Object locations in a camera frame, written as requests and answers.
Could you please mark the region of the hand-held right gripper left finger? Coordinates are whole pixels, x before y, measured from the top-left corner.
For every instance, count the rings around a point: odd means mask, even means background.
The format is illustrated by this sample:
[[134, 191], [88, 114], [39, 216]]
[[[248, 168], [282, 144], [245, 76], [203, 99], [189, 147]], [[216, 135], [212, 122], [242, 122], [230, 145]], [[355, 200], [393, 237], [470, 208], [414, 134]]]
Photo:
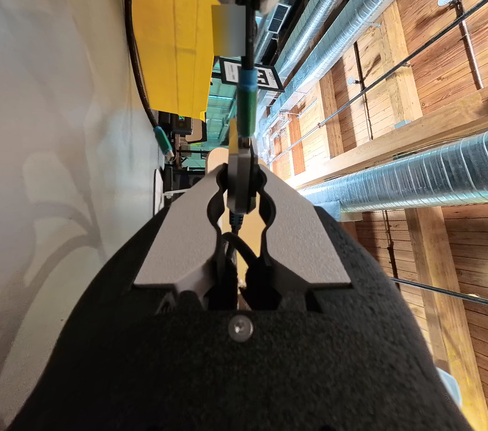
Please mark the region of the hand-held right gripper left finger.
[[219, 223], [224, 214], [227, 165], [221, 164], [169, 207], [134, 280], [136, 287], [192, 291], [205, 298], [223, 276]]

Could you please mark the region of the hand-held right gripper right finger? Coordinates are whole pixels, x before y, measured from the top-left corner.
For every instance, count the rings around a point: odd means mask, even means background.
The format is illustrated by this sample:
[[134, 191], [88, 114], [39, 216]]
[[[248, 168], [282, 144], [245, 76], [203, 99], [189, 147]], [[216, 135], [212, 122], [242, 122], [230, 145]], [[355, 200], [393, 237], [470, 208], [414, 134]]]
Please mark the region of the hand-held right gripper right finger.
[[252, 297], [308, 297], [348, 290], [352, 282], [317, 209], [264, 166], [257, 170], [259, 215], [265, 223], [252, 264]]

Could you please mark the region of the yellow storage bin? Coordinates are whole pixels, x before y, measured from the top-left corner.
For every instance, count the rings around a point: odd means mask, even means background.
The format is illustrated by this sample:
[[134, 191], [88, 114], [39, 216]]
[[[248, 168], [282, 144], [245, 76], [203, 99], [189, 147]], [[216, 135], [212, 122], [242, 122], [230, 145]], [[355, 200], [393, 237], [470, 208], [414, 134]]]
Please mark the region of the yellow storage bin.
[[217, 0], [132, 0], [133, 29], [151, 109], [204, 120]]

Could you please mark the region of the grey hub adapter white label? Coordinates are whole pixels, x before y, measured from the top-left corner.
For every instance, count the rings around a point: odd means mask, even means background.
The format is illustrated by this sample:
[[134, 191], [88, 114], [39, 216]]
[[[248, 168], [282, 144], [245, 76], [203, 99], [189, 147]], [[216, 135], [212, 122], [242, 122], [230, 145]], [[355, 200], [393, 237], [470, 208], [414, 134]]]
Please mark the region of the grey hub adapter white label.
[[258, 160], [253, 146], [230, 152], [227, 167], [227, 207], [236, 215], [249, 214], [256, 206], [255, 173]]

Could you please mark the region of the wooden board white stand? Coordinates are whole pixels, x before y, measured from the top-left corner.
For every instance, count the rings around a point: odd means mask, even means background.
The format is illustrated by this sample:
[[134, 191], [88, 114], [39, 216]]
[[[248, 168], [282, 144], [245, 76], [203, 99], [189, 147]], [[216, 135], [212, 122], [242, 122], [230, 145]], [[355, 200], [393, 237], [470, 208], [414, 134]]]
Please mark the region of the wooden board white stand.
[[[207, 157], [204, 173], [228, 163], [228, 149], [218, 147]], [[162, 254], [163, 268], [175, 269], [175, 279], [185, 278], [183, 269], [194, 269], [205, 264], [207, 259], [213, 256], [215, 249], [215, 231], [208, 222], [203, 221], [203, 217], [197, 212], [197, 194], [186, 195], [177, 200], [175, 205], [167, 213], [166, 220], [163, 222], [155, 239], [158, 254]], [[229, 224], [229, 209], [226, 207], [227, 194], [223, 195], [224, 213], [217, 220], [217, 226], [223, 233], [231, 231]], [[239, 231], [239, 237], [250, 247], [256, 256], [259, 256], [261, 249], [261, 235], [265, 229], [265, 223], [259, 215], [260, 197], [257, 195], [256, 208], [244, 217], [243, 225]], [[232, 257], [227, 256], [228, 242], [223, 241], [223, 255], [226, 260], [232, 262], [230, 265], [231, 274], [235, 275], [238, 306], [237, 308], [249, 311], [250, 307], [240, 295], [239, 287], [243, 286], [243, 279], [247, 271], [247, 264], [243, 257], [237, 254], [237, 249], [233, 249]], [[169, 278], [164, 278], [159, 271], [149, 275], [148, 283], [170, 283]]]

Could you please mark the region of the black charger with display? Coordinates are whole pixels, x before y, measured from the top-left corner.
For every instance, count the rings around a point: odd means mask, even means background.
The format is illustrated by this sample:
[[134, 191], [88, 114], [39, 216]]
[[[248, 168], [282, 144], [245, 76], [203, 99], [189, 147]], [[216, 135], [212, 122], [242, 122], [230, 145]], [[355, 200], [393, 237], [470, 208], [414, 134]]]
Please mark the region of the black charger with display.
[[187, 144], [204, 143], [207, 141], [207, 128], [205, 121], [174, 113], [159, 111], [158, 125], [170, 138], [180, 136], [180, 141]]

